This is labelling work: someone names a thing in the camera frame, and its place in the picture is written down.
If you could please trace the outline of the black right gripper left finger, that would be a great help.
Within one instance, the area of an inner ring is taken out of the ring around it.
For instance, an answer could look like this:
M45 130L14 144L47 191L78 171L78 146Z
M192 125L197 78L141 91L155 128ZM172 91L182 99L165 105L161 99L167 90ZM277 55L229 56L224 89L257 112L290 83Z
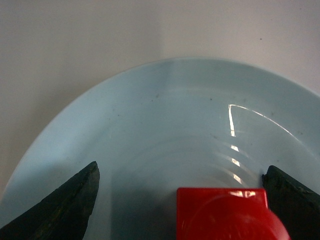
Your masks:
M2 240L82 240L100 184L96 161L0 229Z

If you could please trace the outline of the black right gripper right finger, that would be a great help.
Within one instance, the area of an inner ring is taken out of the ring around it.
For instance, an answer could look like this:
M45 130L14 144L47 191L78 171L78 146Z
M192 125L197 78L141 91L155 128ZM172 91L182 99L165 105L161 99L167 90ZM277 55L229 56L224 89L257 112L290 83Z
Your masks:
M320 238L320 195L278 167L262 175L270 210L281 220L292 240Z

